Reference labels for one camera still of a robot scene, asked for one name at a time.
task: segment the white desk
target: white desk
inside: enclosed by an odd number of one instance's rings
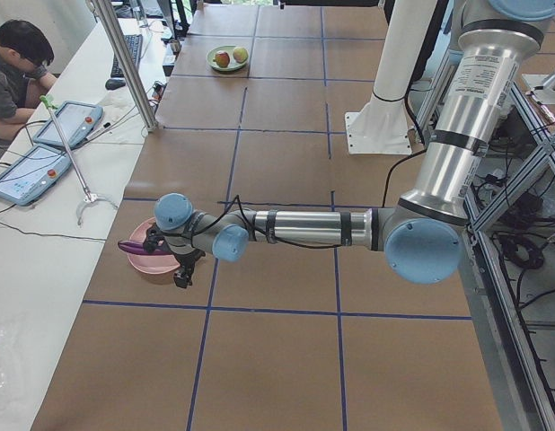
[[[121,25],[125,34],[138,32],[134,20],[122,20]],[[160,28],[157,23],[152,26],[152,30]],[[144,87],[149,89],[156,80],[165,82],[162,70],[165,49],[160,33],[142,30],[142,34],[145,54],[139,73]],[[134,102],[126,87],[114,92],[104,88],[112,58],[110,43],[98,24],[52,88],[54,101],[101,103],[102,123],[121,117]],[[47,118],[48,113],[40,106],[31,120]],[[109,196],[119,204],[144,135],[144,123],[135,116],[75,151],[92,192]],[[30,146],[22,131],[10,149],[23,154]],[[17,158],[6,153],[2,161],[11,163]],[[24,231],[106,238],[116,211],[104,202],[88,207],[83,226],[79,227],[75,210],[83,198],[75,173],[69,172],[34,206],[14,207],[0,214],[0,221]],[[0,210],[8,206],[0,201]],[[7,383],[0,391],[0,402],[6,403],[8,414],[0,419],[1,431],[31,427],[101,248],[102,242],[29,236],[0,225],[0,328],[12,335],[3,340],[14,343],[3,345],[0,352]]]

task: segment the robotic arm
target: robotic arm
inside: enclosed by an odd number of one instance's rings
[[[364,213],[256,212],[240,206],[215,218],[194,211],[182,195],[166,195],[155,206],[154,241],[165,240],[181,263],[178,286],[191,284],[201,251],[236,261],[249,241],[363,245],[385,251],[388,264],[414,283],[435,283],[456,270],[467,189],[519,66],[542,44],[555,0],[462,0],[455,6],[462,60],[415,187],[401,195],[398,206]]]

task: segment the green apple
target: green apple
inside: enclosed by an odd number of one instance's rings
[[[214,57],[214,61],[220,67],[227,67],[230,64],[230,55],[227,51],[217,51],[216,56]]]
[[[232,51],[232,57],[241,64],[248,59],[248,50],[244,47],[235,47]]]

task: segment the green clamp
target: green clamp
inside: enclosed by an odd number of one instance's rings
[[[46,94],[45,96],[40,96],[40,101],[42,103],[44,103],[44,106],[46,106],[46,108],[51,108],[53,110],[57,110],[58,106],[56,106],[54,103],[52,103],[53,100],[54,100],[54,98],[52,97],[51,94]]]

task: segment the computer mouse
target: computer mouse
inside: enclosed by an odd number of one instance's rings
[[[126,85],[126,80],[122,78],[110,78],[106,81],[106,90],[116,90],[117,88]]]

